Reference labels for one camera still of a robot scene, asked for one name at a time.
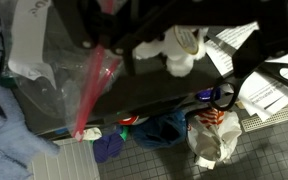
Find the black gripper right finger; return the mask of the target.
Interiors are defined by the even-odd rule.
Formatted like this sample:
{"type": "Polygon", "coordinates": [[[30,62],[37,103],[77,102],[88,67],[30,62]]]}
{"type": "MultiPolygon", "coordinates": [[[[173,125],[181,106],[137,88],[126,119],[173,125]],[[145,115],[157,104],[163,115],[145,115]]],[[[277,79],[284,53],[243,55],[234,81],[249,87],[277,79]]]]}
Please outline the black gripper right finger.
{"type": "Polygon", "coordinates": [[[288,0],[254,0],[254,8],[267,53],[288,54],[288,0]]]}

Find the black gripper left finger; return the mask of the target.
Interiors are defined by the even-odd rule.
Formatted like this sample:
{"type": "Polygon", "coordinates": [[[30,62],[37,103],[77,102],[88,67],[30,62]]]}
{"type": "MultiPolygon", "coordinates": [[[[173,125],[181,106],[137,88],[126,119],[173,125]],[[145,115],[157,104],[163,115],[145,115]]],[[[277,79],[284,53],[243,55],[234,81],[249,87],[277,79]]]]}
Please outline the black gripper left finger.
{"type": "Polygon", "coordinates": [[[87,4],[87,0],[52,1],[73,44],[82,49],[93,48],[94,40],[90,37],[84,24],[84,5],[87,4]]]}

